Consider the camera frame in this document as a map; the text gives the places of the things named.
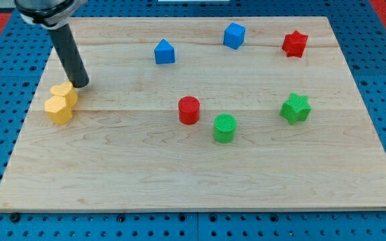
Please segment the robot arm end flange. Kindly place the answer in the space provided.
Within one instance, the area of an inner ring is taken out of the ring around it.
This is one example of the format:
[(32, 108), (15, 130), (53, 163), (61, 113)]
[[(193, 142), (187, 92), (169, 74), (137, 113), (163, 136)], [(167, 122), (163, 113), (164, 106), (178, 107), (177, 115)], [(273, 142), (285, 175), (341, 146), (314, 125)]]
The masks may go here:
[(58, 29), (88, 0), (15, 0), (21, 18), (30, 25)]

